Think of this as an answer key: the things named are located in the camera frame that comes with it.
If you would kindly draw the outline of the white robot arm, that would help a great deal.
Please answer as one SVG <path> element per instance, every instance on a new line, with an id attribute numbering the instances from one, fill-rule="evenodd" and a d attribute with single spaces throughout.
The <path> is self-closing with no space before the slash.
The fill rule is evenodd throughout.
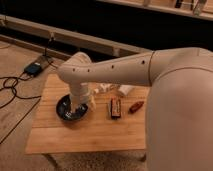
<path id="1" fill-rule="evenodd" d="M 213 171 L 213 52 L 177 48 L 93 63 L 82 52 L 58 69 L 77 104 L 90 82 L 148 86 L 148 171 Z"/>

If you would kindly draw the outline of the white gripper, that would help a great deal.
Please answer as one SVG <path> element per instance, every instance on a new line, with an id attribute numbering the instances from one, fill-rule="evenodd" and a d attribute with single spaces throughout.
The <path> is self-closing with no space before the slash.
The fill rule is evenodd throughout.
<path id="1" fill-rule="evenodd" d="M 76 110 L 82 104 L 86 104 L 90 110 L 96 109 L 94 96 L 88 83 L 70 85 L 71 107 Z"/>

